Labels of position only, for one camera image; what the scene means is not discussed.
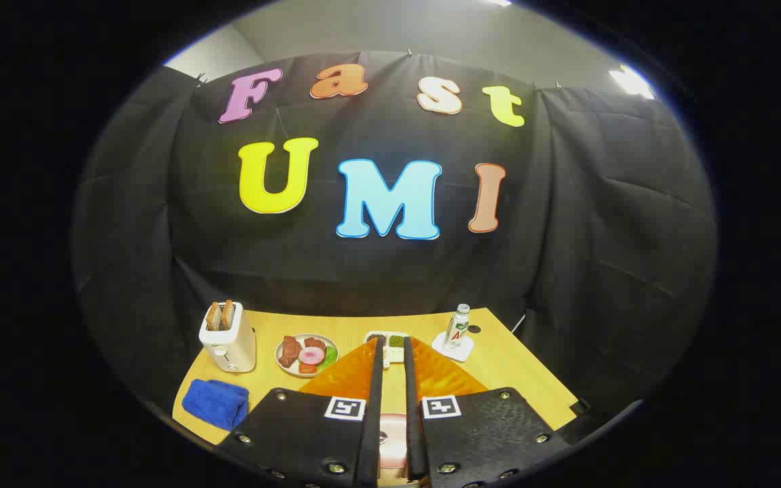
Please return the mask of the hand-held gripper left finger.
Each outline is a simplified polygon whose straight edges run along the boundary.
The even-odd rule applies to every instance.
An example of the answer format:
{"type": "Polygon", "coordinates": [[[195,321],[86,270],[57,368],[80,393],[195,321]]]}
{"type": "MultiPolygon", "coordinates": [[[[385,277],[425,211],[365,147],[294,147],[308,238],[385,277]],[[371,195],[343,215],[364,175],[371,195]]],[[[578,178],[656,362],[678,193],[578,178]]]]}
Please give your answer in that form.
{"type": "Polygon", "coordinates": [[[375,487],[382,349],[374,339],[319,375],[319,394],[275,387],[218,445],[220,457],[279,487],[375,487]]]}

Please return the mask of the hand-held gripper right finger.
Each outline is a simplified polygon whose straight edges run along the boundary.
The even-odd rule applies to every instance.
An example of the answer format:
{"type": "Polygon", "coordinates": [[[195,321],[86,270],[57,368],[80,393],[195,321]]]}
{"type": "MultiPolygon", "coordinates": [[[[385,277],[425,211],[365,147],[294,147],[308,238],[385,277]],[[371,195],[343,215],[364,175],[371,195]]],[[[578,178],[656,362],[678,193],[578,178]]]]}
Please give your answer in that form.
{"type": "Polygon", "coordinates": [[[422,341],[403,343],[409,477],[508,487],[570,448],[514,387],[489,390],[422,341]]]}

